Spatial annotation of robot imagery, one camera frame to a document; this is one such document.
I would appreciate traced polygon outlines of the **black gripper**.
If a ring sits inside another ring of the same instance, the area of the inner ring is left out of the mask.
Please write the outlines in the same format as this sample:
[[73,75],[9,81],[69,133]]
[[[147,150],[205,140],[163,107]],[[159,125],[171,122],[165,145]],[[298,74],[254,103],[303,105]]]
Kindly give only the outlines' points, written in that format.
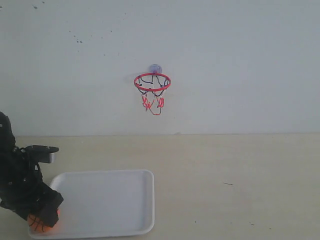
[[0,206],[25,221],[31,211],[36,211],[43,224],[53,228],[64,198],[43,182],[39,163],[25,148],[0,148]]

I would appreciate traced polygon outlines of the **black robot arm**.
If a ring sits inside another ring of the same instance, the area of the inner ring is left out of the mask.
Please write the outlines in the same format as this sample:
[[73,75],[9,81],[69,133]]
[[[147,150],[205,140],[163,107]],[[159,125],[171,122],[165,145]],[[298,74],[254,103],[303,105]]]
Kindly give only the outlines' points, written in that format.
[[58,151],[54,146],[18,147],[9,117],[0,114],[0,206],[35,230],[52,228],[59,220],[64,198],[44,183],[39,165],[52,163]]

